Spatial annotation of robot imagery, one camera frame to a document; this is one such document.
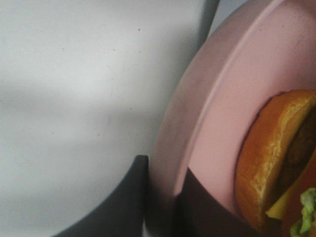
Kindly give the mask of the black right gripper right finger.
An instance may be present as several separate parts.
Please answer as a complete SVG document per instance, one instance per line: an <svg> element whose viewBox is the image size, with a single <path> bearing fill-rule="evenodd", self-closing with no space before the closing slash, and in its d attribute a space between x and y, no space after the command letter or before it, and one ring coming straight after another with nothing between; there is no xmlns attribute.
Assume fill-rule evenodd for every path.
<svg viewBox="0 0 316 237"><path fill-rule="evenodd" d="M174 237L260 237L215 200L188 169L177 200Z"/></svg>

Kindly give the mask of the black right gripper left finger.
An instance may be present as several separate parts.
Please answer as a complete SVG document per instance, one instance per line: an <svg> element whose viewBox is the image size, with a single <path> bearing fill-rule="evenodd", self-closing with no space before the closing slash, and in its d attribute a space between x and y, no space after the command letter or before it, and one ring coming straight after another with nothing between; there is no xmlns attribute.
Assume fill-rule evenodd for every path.
<svg viewBox="0 0 316 237"><path fill-rule="evenodd" d="M149 158L137 155L114 191L93 211L57 237L141 237Z"/></svg>

